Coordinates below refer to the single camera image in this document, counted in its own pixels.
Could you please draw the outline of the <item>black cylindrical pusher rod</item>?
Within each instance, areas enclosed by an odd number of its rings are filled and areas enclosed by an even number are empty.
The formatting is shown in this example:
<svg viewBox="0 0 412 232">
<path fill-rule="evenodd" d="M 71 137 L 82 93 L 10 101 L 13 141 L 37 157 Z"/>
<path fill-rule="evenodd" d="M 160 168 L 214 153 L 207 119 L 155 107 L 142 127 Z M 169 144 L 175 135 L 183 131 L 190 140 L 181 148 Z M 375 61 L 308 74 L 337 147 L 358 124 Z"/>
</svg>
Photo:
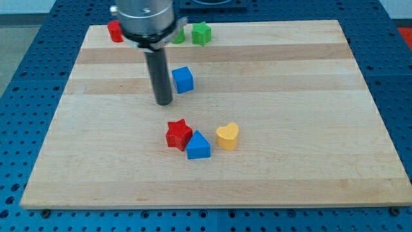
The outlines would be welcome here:
<svg viewBox="0 0 412 232">
<path fill-rule="evenodd" d="M 166 106 L 173 101 L 173 95 L 165 50 L 146 52 L 145 59 L 156 103 Z"/>
</svg>

